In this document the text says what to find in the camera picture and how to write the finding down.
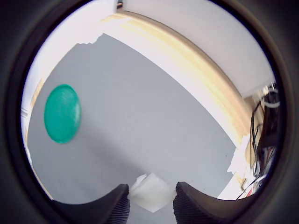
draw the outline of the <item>green frisbee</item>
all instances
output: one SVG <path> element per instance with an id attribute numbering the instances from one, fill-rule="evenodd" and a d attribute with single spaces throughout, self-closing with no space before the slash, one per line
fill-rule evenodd
<path id="1" fill-rule="evenodd" d="M 50 138 L 57 143 L 70 141 L 79 129 L 81 105 L 69 85 L 57 86 L 49 95 L 44 112 L 44 123 Z"/>

